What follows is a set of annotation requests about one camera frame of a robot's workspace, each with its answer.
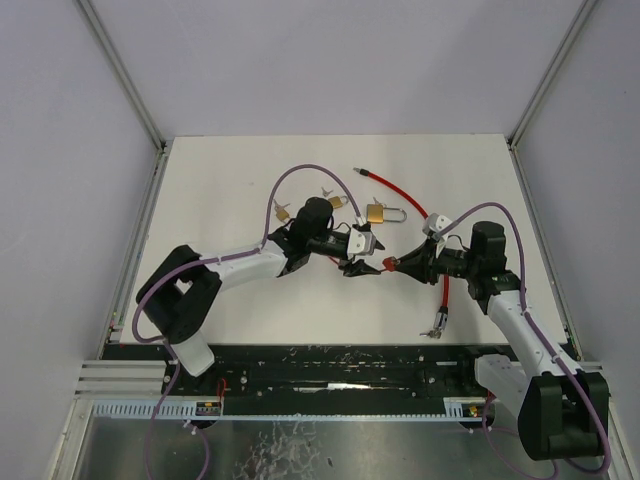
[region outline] metal floor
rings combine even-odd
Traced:
[[[497,424],[513,427],[499,410]],[[95,418],[86,436],[78,479],[146,479],[142,445],[146,420]],[[489,448],[481,432],[454,423],[218,422],[207,431],[212,459],[205,478],[223,480],[517,479]],[[495,434],[495,443],[529,474],[534,465],[519,440]],[[151,448],[155,480],[194,479],[204,450],[178,422],[157,422]],[[596,466],[590,459],[583,464]],[[560,462],[560,479],[591,478]]]

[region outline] metal frame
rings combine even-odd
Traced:
[[[121,85],[125,96],[145,128],[150,141],[158,149],[155,167],[145,188],[136,228],[127,248],[125,263],[109,309],[106,327],[100,343],[100,350],[96,355],[96,358],[100,358],[105,342],[109,341],[109,337],[113,334],[114,329],[117,330],[120,318],[124,314],[124,310],[130,299],[132,282],[135,279],[151,217],[158,198],[169,149],[166,148],[166,140],[163,138],[155,121],[142,101],[92,1],[74,0],[74,3],[87,22],[90,31],[94,35],[116,79]],[[549,279],[554,287],[554,295],[561,310],[561,315],[566,321],[566,327],[574,341],[574,347],[579,354],[581,354],[581,348],[574,333],[573,322],[564,293],[558,282],[557,271],[546,236],[539,221],[539,214],[531,195],[526,174],[518,157],[517,147],[599,3],[599,0],[584,0],[582,2],[516,127],[512,133],[506,137],[525,202],[533,220],[534,230],[542,248],[542,256]],[[583,365],[590,370],[600,369],[598,364],[583,363]],[[149,406],[158,400],[162,385],[166,382],[164,373],[165,363],[162,361],[94,360],[85,362],[78,382],[76,397],[73,401],[67,424],[60,437],[56,455],[50,465],[50,475],[48,477],[65,480],[74,477],[76,467],[79,463],[78,461],[82,456],[84,437],[93,415],[107,415],[118,418],[149,418],[151,412]],[[199,401],[203,401],[203,399],[204,397],[197,398]],[[195,401],[196,399],[194,398],[172,397],[167,400],[167,408],[161,412],[161,418],[176,418],[177,415],[181,418],[186,416],[186,418],[191,419],[195,417]],[[451,415],[445,415],[446,418],[443,418],[443,420],[455,421],[457,405],[456,399],[451,399],[451,405],[447,409],[447,412],[451,413]],[[232,420],[235,418],[226,417],[226,419]],[[425,421],[428,419],[418,418],[417,420]],[[620,431],[620,421],[613,401],[610,405],[609,437],[613,450],[613,463],[609,471],[610,478],[616,480],[629,478],[640,480],[638,472],[633,466],[633,461],[625,454],[625,452],[629,451],[629,448],[624,435]]]
[[[118,330],[118,328],[121,327],[121,322],[131,298],[133,282],[138,273],[138,267],[140,266],[140,258],[151,225],[151,218],[155,211],[160,185],[162,184],[170,151],[171,145],[168,145],[156,154],[155,165],[145,187],[145,193],[138,211],[135,228],[127,246],[125,260],[122,270],[120,271],[113,299],[109,306],[107,322],[100,337],[95,358],[100,358],[105,342],[109,341],[109,337],[114,330]]]
[[[575,17],[573,17],[573,20],[571,21],[567,32],[562,38],[562,41],[560,42],[556,53],[553,55],[553,58],[551,59],[551,62],[547,67],[547,70],[544,72],[542,79],[538,83],[533,97],[531,97],[531,100],[529,100],[529,103],[524,109],[524,112],[522,113],[522,116],[518,120],[518,123],[516,124],[512,133],[507,137],[507,143],[511,147],[516,148],[522,140],[522,137],[529,128],[529,125],[531,124],[531,121],[533,120],[536,112],[547,97],[553,81],[558,76],[558,72],[562,69],[562,66],[567,60],[569,53],[573,50],[576,41],[580,37],[580,34],[589,21],[589,18],[591,18],[591,14],[599,3],[600,0],[583,0],[580,8],[578,8],[578,12],[576,13]]]
[[[142,97],[140,97],[138,89],[131,80],[131,76],[125,68],[124,63],[120,58],[120,54],[116,50],[109,33],[107,33],[93,2],[91,0],[74,0],[74,3],[87,22],[89,30],[100,46],[107,63],[111,67],[116,80],[122,87],[122,90],[127,97],[127,100],[129,100],[136,116],[147,132],[149,140],[156,149],[163,149],[167,142],[151,117],[149,110],[147,110],[147,107],[142,101]]]
[[[578,360],[580,360],[583,356],[582,347],[580,346],[580,341],[578,340],[578,337],[576,335],[575,325],[571,318],[567,299],[564,294],[564,290],[562,289],[560,279],[558,277],[558,271],[555,267],[555,262],[553,261],[551,249],[549,248],[549,242],[542,228],[542,223],[540,222],[540,214],[538,213],[538,209],[536,208],[535,202],[533,200],[531,188],[529,187],[529,182],[527,181],[527,177],[525,175],[517,151],[513,147],[509,146],[509,153],[511,154],[513,166],[516,170],[516,176],[518,177],[518,181],[520,182],[520,188],[522,189],[524,202],[527,206],[527,210],[529,211],[529,217],[531,217],[533,223],[533,231],[536,235],[536,239],[538,240],[538,245],[542,250],[542,261],[544,262],[545,269],[547,270],[547,276],[549,278],[549,282],[551,283],[551,291],[553,292],[553,296],[556,299],[556,305],[560,310],[560,318],[564,323],[565,332],[569,337],[569,341],[572,343],[573,347],[578,353]]]

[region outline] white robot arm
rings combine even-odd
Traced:
[[[356,219],[348,233],[339,232],[330,228],[332,216],[331,203],[313,197],[294,220],[271,233],[263,246],[252,245],[211,257],[200,255],[187,245],[179,246],[140,289],[136,301],[140,303],[152,286],[176,269],[200,263],[164,283],[144,305],[147,317],[160,330],[180,363],[197,377],[215,361],[200,327],[219,293],[252,280],[293,273],[307,264],[312,253],[339,259],[339,268],[347,277],[380,275],[363,259],[356,260],[371,255],[375,249],[384,250],[371,226]]]

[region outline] red cable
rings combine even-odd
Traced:
[[[416,202],[411,195],[409,195],[407,192],[402,190],[397,185],[394,185],[393,183],[391,183],[386,178],[382,178],[380,175],[376,175],[375,173],[372,173],[369,170],[365,170],[364,168],[354,168],[354,170],[358,172],[360,175],[372,178],[373,180],[380,182],[381,184],[385,185],[386,187],[389,187],[391,190],[393,190],[394,192],[402,196],[407,202],[413,205],[416,208],[416,210],[418,210],[420,215],[422,215],[422,218],[427,218],[429,216],[427,211],[424,208],[422,208],[422,206],[418,202]],[[443,283],[442,284],[443,286],[442,306],[449,307],[449,283],[450,283],[449,275],[444,276],[444,280],[442,283]]]

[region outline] brass padlock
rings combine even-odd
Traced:
[[[367,205],[367,222],[383,223],[384,222],[384,205],[381,203],[370,203]]]
[[[345,195],[336,195],[335,197],[327,198],[327,200],[329,200],[329,203],[334,210],[337,210],[340,207],[344,207],[347,203],[349,203],[349,197]]]
[[[375,197],[373,197],[373,201],[375,203],[370,203],[367,205],[367,222],[369,223],[384,223],[385,221],[391,223],[402,223],[407,219],[407,212],[405,212],[401,208],[389,208],[384,203],[378,202]],[[384,212],[399,212],[400,217],[398,218],[384,218]]]

